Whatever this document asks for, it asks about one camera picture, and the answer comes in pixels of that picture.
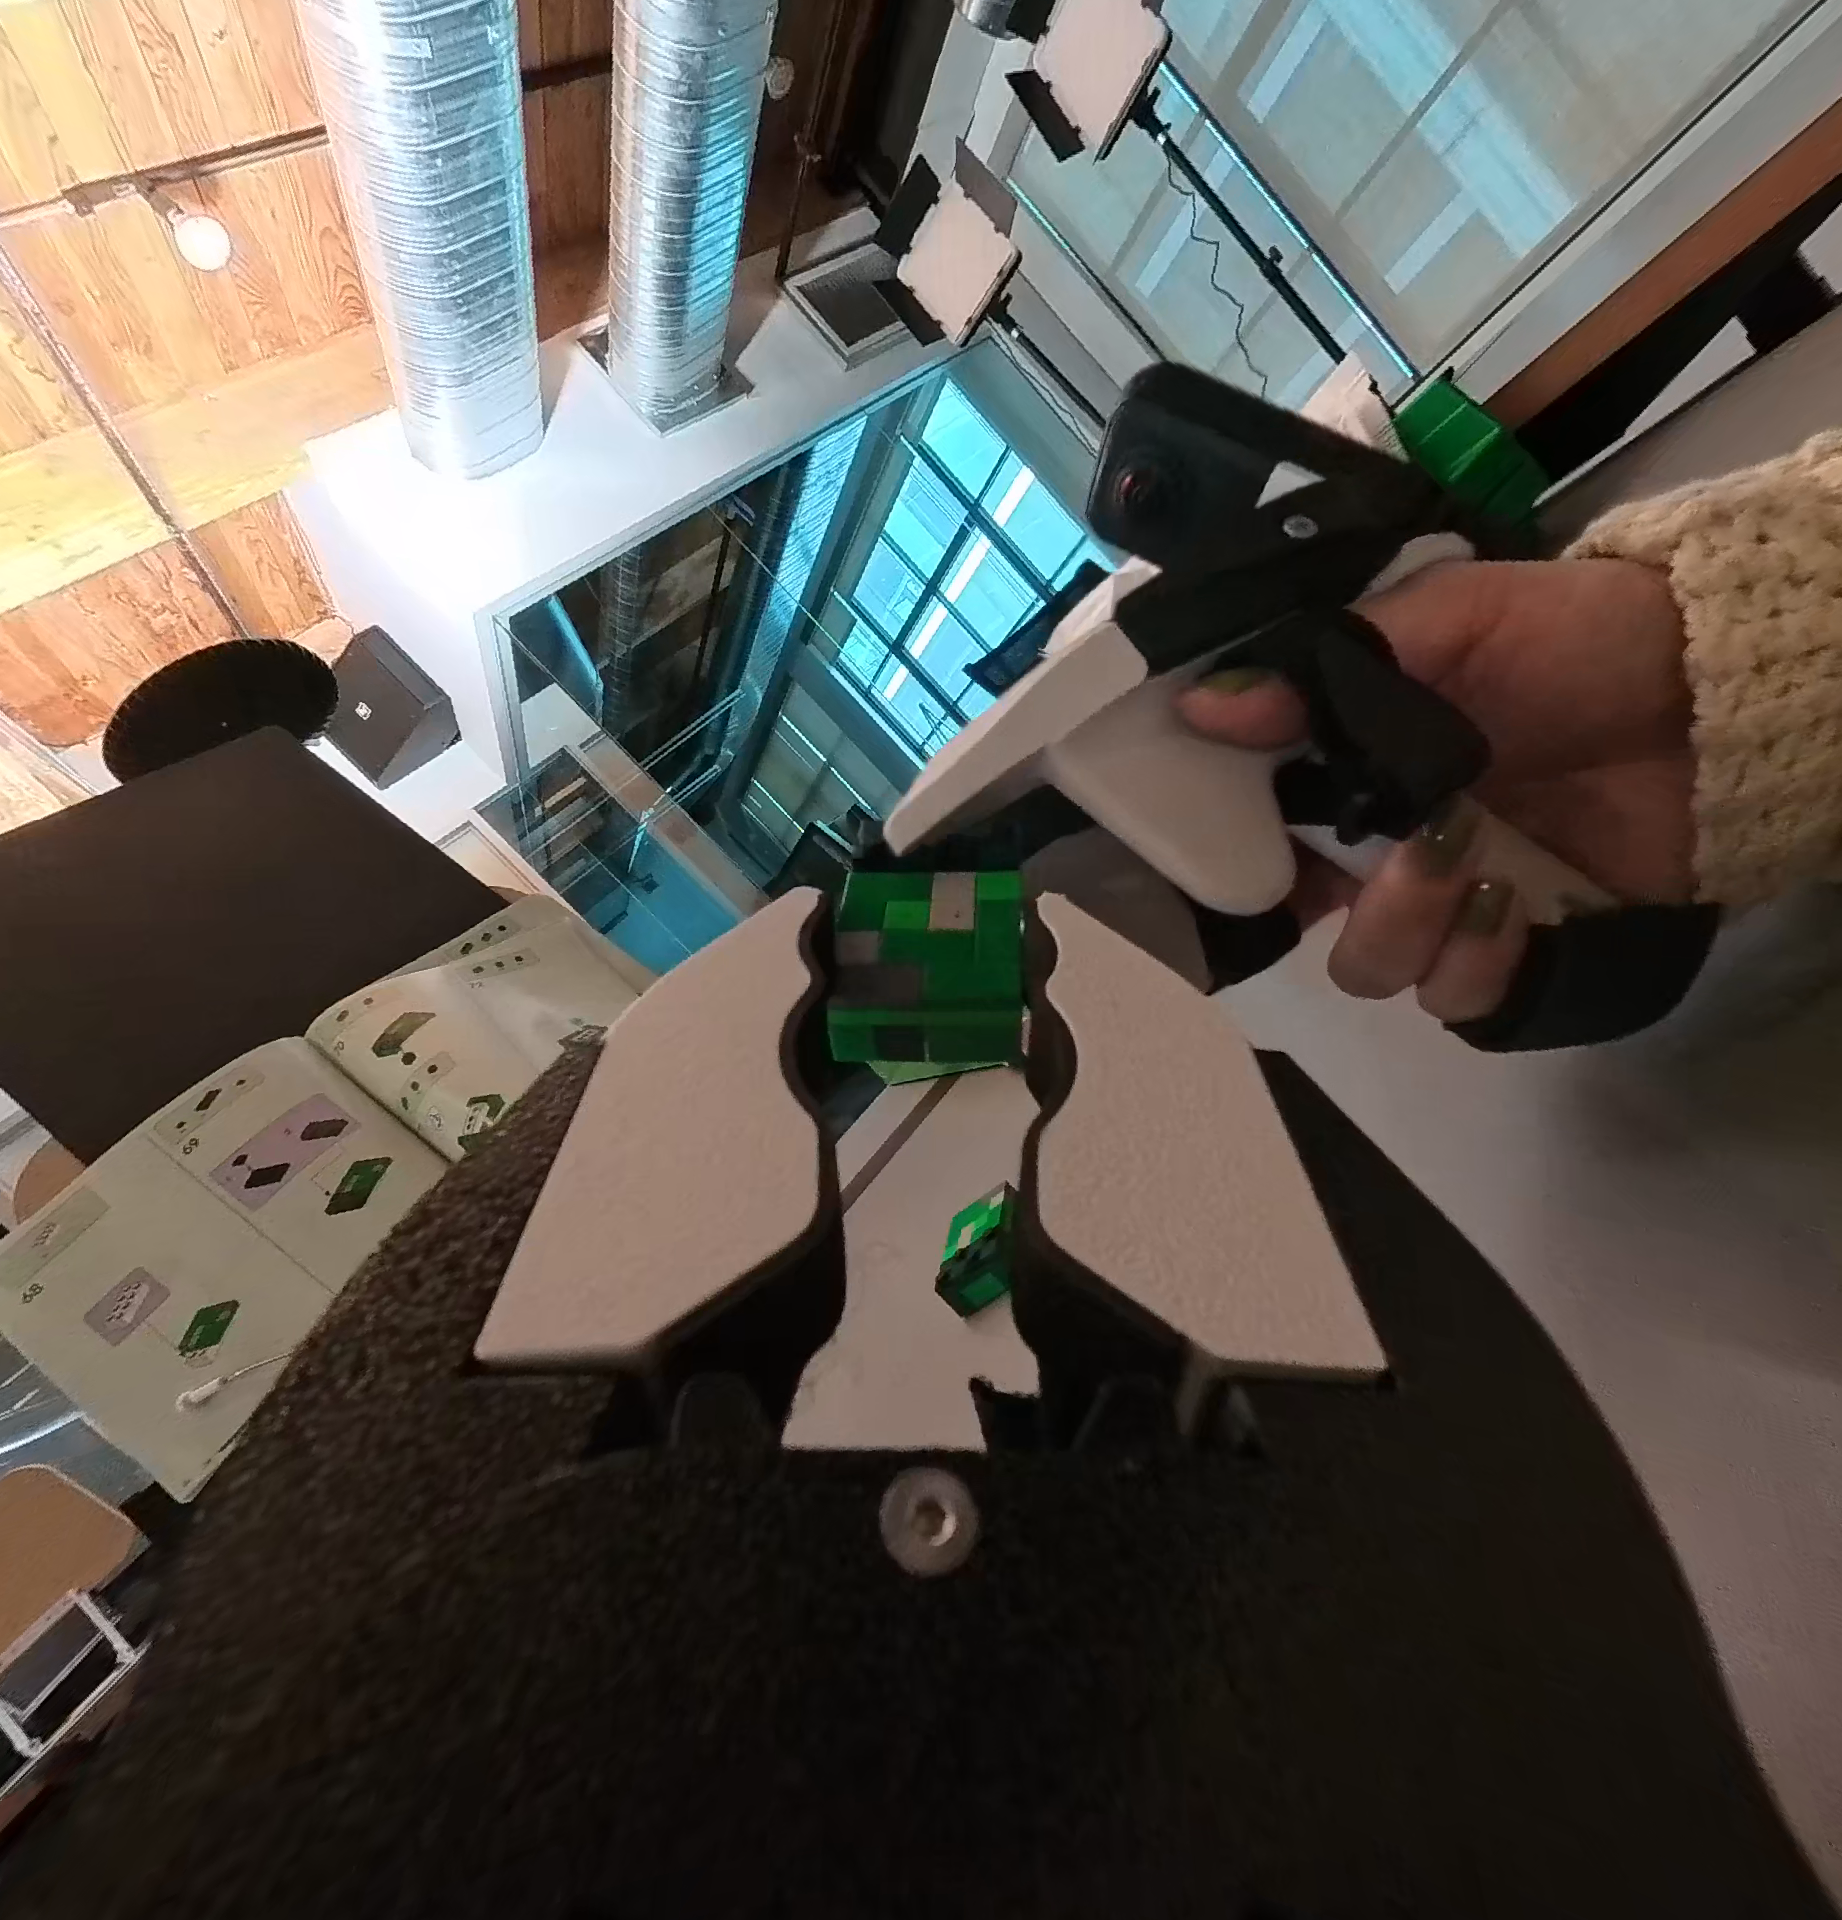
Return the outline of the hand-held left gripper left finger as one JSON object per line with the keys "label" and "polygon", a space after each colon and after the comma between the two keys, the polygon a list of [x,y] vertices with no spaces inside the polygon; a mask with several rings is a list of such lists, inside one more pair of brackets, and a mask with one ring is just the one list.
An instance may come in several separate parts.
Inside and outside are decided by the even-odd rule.
{"label": "hand-held left gripper left finger", "polygon": [[785,1424],[842,1317],[836,1159],[804,1026],[826,899],[796,887],[615,1020],[501,1276],[472,1364],[586,1374],[665,1424],[699,1379]]}

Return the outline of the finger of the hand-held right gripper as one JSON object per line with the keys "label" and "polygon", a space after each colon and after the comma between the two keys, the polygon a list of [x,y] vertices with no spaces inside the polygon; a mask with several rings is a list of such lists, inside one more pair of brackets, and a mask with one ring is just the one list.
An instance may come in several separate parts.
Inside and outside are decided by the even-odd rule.
{"label": "finger of the hand-held right gripper", "polygon": [[1133,557],[1084,589],[1028,674],[965,722],[890,809],[882,828],[890,855],[914,855],[952,830],[981,826],[1041,785],[1128,852],[1162,855],[1162,689],[1117,628],[1120,601],[1157,577],[1157,564]]}

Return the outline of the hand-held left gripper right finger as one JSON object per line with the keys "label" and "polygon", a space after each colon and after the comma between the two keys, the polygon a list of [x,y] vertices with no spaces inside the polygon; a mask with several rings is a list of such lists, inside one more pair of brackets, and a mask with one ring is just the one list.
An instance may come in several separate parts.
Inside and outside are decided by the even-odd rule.
{"label": "hand-held left gripper right finger", "polygon": [[1220,1446],[1253,1382],[1390,1361],[1241,1030],[1062,895],[1025,919],[1014,1329],[1031,1453]]}

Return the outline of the green white lego assembly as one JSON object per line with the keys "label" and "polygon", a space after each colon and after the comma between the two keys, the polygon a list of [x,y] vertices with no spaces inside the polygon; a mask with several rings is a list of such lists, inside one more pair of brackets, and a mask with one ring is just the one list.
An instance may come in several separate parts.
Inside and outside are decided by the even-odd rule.
{"label": "green white lego assembly", "polygon": [[1016,1065],[1024,922],[1016,870],[846,876],[833,909],[830,1059],[887,1083]]}

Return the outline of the green cube lego model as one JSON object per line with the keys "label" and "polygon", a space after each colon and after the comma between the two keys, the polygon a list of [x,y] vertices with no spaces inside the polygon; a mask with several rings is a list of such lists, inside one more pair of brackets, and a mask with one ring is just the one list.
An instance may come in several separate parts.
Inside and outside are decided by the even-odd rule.
{"label": "green cube lego model", "polygon": [[934,1279],[934,1295],[956,1320],[975,1320],[1010,1295],[1014,1187],[1000,1184],[952,1217]]}

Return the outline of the person's right hand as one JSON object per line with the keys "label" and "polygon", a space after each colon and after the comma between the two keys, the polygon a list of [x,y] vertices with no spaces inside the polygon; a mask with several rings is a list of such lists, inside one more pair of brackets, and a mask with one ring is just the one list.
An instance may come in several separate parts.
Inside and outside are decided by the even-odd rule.
{"label": "person's right hand", "polygon": [[1307,926],[1342,913],[1326,966],[1340,992],[1410,996],[1442,1022],[1503,1002],[1530,922],[1490,870],[1484,813],[1617,901],[1694,899],[1692,695],[1663,577],[1615,559],[1445,561],[1358,612],[1484,733],[1490,765],[1476,799],[1369,880],[1303,860],[1292,907]]}

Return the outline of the green plastic bin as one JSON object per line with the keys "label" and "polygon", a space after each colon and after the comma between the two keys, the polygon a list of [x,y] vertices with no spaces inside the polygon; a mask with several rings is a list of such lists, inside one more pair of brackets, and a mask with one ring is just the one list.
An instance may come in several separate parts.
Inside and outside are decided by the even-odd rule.
{"label": "green plastic bin", "polygon": [[1534,526],[1549,475],[1450,376],[1422,382],[1390,423],[1402,453],[1458,505],[1498,523]]}

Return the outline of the open instruction booklet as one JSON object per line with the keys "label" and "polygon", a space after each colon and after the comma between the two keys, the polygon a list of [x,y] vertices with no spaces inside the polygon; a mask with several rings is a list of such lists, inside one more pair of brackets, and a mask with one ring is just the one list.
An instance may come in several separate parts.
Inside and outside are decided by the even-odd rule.
{"label": "open instruction booklet", "polygon": [[190,1503],[412,1204],[655,969],[529,896],[141,1122],[0,1244],[0,1335]]}

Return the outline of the studio panel light on stand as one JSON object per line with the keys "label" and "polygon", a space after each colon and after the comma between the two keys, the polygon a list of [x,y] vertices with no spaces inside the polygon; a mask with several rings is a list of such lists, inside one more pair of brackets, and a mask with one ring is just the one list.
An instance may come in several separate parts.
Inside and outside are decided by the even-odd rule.
{"label": "studio panel light on stand", "polygon": [[1347,361],[1340,342],[1295,288],[1282,256],[1246,232],[1162,121],[1157,78],[1174,32],[1157,4],[1009,2],[1000,7],[997,32],[1028,47],[1025,60],[1006,73],[1006,86],[1053,164],[1100,161],[1128,127],[1145,133],[1187,186],[1190,217],[1205,210],[1321,357],[1332,367]]}

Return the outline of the grey desk wooden edge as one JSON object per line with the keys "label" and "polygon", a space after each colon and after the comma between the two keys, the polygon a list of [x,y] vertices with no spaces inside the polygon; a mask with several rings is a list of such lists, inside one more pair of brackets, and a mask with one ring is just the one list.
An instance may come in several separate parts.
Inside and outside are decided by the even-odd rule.
{"label": "grey desk wooden edge", "polygon": [[1618,444],[1723,328],[1763,359],[1840,302],[1806,247],[1842,210],[1842,166],[1802,194],[1775,161],[1628,277],[1525,370],[1488,411],[1557,484]]}

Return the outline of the black panel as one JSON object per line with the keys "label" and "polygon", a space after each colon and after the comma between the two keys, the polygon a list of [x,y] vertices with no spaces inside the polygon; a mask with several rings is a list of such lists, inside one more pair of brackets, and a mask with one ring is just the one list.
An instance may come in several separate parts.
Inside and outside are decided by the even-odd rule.
{"label": "black panel", "polygon": [[84,1162],[501,912],[266,730],[0,834],[0,1091]]}

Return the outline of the black round disc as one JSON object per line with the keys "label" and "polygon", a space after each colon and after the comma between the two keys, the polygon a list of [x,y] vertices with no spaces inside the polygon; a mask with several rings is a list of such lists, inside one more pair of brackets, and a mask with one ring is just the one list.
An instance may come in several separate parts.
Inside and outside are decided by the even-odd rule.
{"label": "black round disc", "polygon": [[134,687],[103,731],[101,762],[125,782],[263,730],[311,741],[335,703],[334,669],[297,641],[221,641]]}

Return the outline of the white wall vent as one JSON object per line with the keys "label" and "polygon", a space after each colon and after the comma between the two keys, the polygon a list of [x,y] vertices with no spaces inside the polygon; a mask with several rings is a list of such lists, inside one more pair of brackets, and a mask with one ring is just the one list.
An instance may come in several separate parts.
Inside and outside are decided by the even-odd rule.
{"label": "white wall vent", "polygon": [[882,291],[893,257],[871,240],[826,253],[784,280],[784,296],[844,370],[919,346]]}

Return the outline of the black wall speaker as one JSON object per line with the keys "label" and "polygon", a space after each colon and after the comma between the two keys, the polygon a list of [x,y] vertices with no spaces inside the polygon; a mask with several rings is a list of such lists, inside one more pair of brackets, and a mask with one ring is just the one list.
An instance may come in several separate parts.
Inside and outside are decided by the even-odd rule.
{"label": "black wall speaker", "polygon": [[358,628],[332,675],[326,741],[375,789],[407,781],[461,741],[444,690],[382,628]]}

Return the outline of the silver round duct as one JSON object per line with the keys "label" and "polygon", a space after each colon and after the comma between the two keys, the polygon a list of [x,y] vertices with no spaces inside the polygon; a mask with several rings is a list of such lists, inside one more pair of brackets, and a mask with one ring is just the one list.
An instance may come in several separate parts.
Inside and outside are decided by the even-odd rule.
{"label": "silver round duct", "polygon": [[480,481],[544,439],[514,2],[300,2],[409,454]]}
{"label": "silver round duct", "polygon": [[775,4],[616,2],[599,352],[655,435],[724,403]]}

